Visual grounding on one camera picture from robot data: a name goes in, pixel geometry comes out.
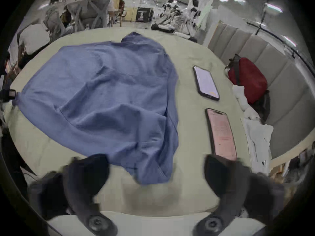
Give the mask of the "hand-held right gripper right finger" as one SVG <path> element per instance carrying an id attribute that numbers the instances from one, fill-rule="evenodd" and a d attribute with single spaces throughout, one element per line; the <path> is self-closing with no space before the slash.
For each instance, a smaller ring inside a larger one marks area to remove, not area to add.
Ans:
<path id="1" fill-rule="evenodd" d="M 206 155 L 204 177 L 220 199 L 217 208 L 200 220 L 194 236 L 218 236 L 244 209 L 248 217 L 269 225 L 283 210 L 285 189 L 262 173 L 252 173 L 239 160 Z"/>

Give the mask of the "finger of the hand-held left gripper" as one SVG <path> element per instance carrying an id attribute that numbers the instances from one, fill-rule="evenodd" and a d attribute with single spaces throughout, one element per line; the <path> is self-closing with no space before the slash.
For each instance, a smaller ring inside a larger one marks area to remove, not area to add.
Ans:
<path id="1" fill-rule="evenodd" d="M 17 95 L 17 92 L 15 90 L 1 89 L 0 102 L 9 102 L 10 100 L 14 100 L 16 95 Z"/>

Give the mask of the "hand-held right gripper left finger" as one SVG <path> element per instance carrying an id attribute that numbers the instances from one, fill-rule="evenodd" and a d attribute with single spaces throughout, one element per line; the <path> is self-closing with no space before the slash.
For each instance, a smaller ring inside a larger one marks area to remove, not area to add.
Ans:
<path id="1" fill-rule="evenodd" d="M 69 209 L 96 236 L 116 236 L 116 225 L 101 214 L 94 197 L 110 174 L 107 155 L 73 158 L 62 171 L 51 171 L 28 187 L 30 206 L 45 220 Z"/>

